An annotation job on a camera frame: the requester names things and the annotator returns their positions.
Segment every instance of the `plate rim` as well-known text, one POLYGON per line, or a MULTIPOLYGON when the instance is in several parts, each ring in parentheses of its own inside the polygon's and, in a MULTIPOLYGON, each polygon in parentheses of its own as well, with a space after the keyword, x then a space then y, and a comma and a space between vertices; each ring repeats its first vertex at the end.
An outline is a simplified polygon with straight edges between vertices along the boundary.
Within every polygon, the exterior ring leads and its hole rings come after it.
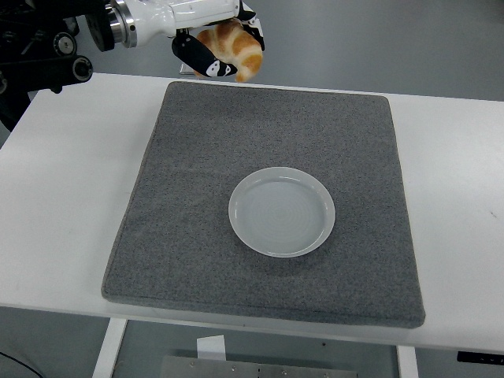
POLYGON ((310 175, 309 173, 306 173, 300 169, 296 168, 291 168, 291 167, 285 167, 285 166, 275 166, 275 167, 268 167, 268 168, 263 168, 259 169, 255 172, 252 172, 251 174, 247 175, 243 179, 240 180, 238 185, 234 188, 231 197, 229 198, 229 203, 228 203, 228 217, 229 221, 231 223, 232 229, 235 232, 235 234, 238 236, 238 238, 244 243, 246 246, 248 246, 250 249, 260 253, 264 254, 265 256, 269 256, 272 258, 296 258, 298 256, 302 256, 304 254, 308 254, 309 252, 312 252, 316 250, 319 246, 321 246, 327 238, 331 235, 332 229, 334 228, 335 224, 335 206, 334 206, 334 201, 332 199, 331 194, 327 190, 327 188, 315 177, 310 175), (326 214, 326 223, 324 224, 324 230, 322 231, 321 235, 317 239, 313 241, 309 246, 303 248, 302 250, 298 250, 289 254, 275 254, 272 252, 266 252, 263 250, 259 250, 255 248, 254 246, 251 246, 249 243, 247 243, 245 240, 243 240, 242 236, 236 229, 236 217, 234 217, 234 208, 236 207, 236 197, 239 195, 239 192, 243 191, 247 187, 251 186, 252 184, 257 183, 257 181, 252 181, 251 184, 248 184, 251 179, 253 179, 255 176, 261 177, 267 172, 275 172, 275 171, 283 171, 285 172, 296 172, 297 175, 304 176, 308 181, 310 181, 309 185, 318 193, 319 197, 323 201, 323 203, 326 205, 325 206, 325 214, 326 214))

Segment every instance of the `gray cushion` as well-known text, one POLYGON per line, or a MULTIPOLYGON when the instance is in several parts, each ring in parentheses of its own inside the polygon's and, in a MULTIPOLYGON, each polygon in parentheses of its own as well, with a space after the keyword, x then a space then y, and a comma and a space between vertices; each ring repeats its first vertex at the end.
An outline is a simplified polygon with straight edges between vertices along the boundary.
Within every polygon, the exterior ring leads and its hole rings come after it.
POLYGON ((414 328, 424 321, 385 97, 171 83, 102 286, 113 302, 414 328), (272 166, 331 194, 327 241, 298 258, 245 246, 235 186, 272 166))

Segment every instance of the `gray floor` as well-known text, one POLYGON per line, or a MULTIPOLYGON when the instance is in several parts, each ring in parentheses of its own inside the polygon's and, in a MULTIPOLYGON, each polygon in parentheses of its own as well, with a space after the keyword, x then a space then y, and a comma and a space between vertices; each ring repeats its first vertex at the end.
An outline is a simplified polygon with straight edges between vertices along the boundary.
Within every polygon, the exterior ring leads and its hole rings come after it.
POLYGON ((359 378, 398 378, 392 346, 262 335, 219 329, 128 323, 114 378, 160 376, 164 356, 196 358, 196 339, 224 335, 229 361, 357 372, 359 378))
MULTIPOLYGON (((88 378, 95 369, 108 319, 0 307, 0 352, 47 378, 88 378)), ((0 356, 0 377, 35 377, 0 356)))
MULTIPOLYGON (((503 0, 247 3, 261 18, 266 43, 254 83, 504 101, 503 0)), ((96 72, 178 77, 180 62, 169 39, 159 36, 143 48, 100 53, 80 21, 79 53, 91 59, 96 72)), ((0 128, 1 146, 8 132, 0 128)), ((63 321, 58 314, 25 310, 2 310, 0 319, 0 351, 51 377, 69 376, 70 368, 70 376, 89 376, 103 319, 64 316, 63 321)), ((454 352, 419 356, 421 378, 492 376, 486 366, 457 363, 454 352)), ((2 373, 11 369, 9 363, 0 358, 0 376, 15 376, 11 370, 2 373)), ((496 369, 504 376, 504 368, 496 369)))

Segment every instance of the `croissant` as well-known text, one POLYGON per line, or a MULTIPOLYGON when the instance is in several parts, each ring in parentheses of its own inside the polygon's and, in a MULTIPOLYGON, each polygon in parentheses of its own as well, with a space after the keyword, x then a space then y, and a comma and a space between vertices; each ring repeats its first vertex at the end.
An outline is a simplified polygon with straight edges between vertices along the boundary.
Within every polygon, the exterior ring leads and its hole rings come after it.
POLYGON ((261 44, 244 31, 236 19, 201 31, 196 38, 212 51, 217 59, 236 67, 238 72, 235 80, 239 83, 250 80, 261 68, 261 44))

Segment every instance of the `black cable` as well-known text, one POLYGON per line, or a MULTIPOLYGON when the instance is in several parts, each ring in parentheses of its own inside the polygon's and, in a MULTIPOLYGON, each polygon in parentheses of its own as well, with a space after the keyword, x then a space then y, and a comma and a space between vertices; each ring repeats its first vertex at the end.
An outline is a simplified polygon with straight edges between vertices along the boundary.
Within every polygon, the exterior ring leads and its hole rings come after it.
POLYGON ((2 352, 0 352, 0 355, 2 355, 3 357, 10 358, 11 360, 17 362, 18 364, 23 365, 26 369, 31 370, 32 372, 34 372, 39 378, 44 378, 43 376, 41 376, 40 374, 38 374, 34 369, 32 369, 28 365, 24 364, 23 362, 17 360, 16 358, 14 358, 12 356, 9 356, 8 354, 2 353, 2 352))

